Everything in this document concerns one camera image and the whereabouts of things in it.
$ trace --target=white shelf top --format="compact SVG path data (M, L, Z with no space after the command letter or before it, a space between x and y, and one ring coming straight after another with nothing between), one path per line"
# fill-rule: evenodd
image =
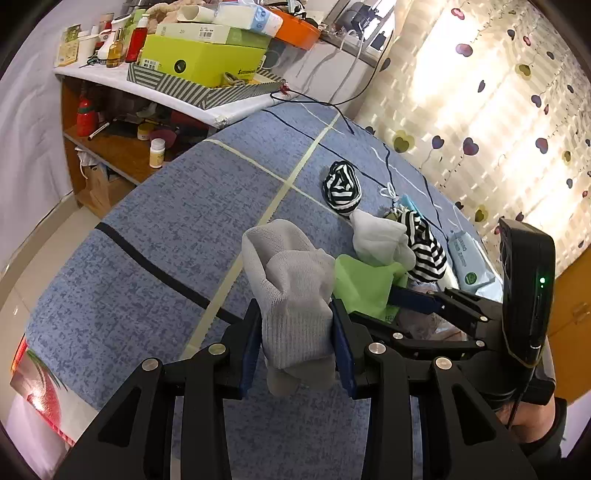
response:
M53 72L133 93L134 95L147 98L197 120L201 120L203 123L215 128L222 128L233 124L246 118L251 113L280 103L278 100L273 100L271 95L267 94L226 103L225 105L210 108L209 110L203 110L165 93L157 92L151 88L127 81L128 64L122 64L114 69L108 69L103 65L90 65L80 68L81 65L81 63L76 62L66 67L56 67L53 69Z

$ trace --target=yellow-green box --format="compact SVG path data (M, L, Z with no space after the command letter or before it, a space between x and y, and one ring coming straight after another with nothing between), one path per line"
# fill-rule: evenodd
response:
M224 83L224 73L252 80L265 50L148 35L140 66L206 87Z

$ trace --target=person's hand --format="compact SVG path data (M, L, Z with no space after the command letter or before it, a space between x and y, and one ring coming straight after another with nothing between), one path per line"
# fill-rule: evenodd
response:
M496 412L497 418L503 425L507 425L513 402L503 405ZM534 405L532 403L521 402L517 407L515 420L511 427L511 432L520 443L531 443L542 438L552 428L556 406L554 405L554 396L547 405Z

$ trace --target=red bottle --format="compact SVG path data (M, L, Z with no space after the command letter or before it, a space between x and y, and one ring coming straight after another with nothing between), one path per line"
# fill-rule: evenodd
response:
M99 115L95 111L95 106L88 98L81 97L76 117L76 134L79 137L88 137L96 130L98 124Z
M127 56L125 61L127 63L134 63L138 61L139 51L143 48L148 35L148 15L142 15L138 22L137 28L131 34L129 41L129 48L127 49Z

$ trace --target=bed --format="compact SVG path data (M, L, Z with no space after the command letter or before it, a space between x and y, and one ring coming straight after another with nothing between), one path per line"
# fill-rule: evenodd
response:
M219 317L241 317L252 298L239 256L248 228L286 219L330 255L355 255L352 229L325 204L320 185L343 158L381 183L389 181L388 158L396 193L412 198L445 248L454 231L478 238L418 170L349 123L354 134L330 107L284 103L165 166L104 218L51 282L27 326L29 348L99 410L145 358L173 362L218 340L228 325ZM380 187L359 181L359 208L387 209ZM226 400L225 416L234 478L361 475L369 401L352 401L340 385L274 398L259 360L248 398ZM176 427L173 452L179 438Z

